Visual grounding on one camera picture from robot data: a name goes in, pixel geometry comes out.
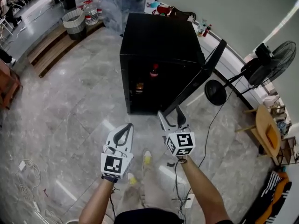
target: fan base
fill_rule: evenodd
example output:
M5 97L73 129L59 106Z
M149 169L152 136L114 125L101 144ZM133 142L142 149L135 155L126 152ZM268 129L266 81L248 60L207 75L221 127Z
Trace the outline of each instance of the fan base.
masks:
M226 91L223 85L217 80L209 80L205 85L207 99L213 105L223 105L226 102Z

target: orange fabric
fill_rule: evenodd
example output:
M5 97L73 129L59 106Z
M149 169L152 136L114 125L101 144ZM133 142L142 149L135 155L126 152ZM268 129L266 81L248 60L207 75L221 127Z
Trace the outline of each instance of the orange fabric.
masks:
M276 149L278 140L277 140L276 132L272 126L268 127L266 135L267 135L267 138L268 138L269 142L271 143L272 147L274 149Z
M289 178L286 172L278 173L278 175L282 178L282 180L276 186L271 204L269 205L268 209L256 220L256 224L266 223L267 219L272 213L273 204L279 200L284 191L285 185L289 182Z

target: forearm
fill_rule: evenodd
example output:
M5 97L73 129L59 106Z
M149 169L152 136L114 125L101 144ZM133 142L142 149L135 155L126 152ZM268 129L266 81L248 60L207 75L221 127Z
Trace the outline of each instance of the forearm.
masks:
M186 156L186 159L187 162L182 164L182 167L193 193L205 214L206 223L213 224L229 219L225 211L223 199L217 188L189 156Z
M101 224L109 198L112 193L114 183L104 179L101 185L95 190L93 196L84 207L80 218L79 224Z

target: wooden platform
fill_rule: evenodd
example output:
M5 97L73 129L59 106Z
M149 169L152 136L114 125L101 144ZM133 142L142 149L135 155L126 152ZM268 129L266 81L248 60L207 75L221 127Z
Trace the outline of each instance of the wooden platform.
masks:
M103 26L100 21L93 26L87 26L87 36ZM63 25L47 35L28 55L29 62L40 78L80 41L73 41Z

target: electric fan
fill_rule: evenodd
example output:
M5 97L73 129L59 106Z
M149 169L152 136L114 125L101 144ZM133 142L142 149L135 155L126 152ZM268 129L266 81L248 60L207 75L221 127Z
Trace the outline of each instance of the electric fan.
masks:
M255 51L257 58L252 59L241 69L241 73L228 80L225 85L219 81L210 80L205 85L205 94L213 105L222 105L226 102L225 87L244 76L248 80L248 89L242 94L274 81L292 63L296 56L296 44L287 41L277 47L272 53L262 43Z

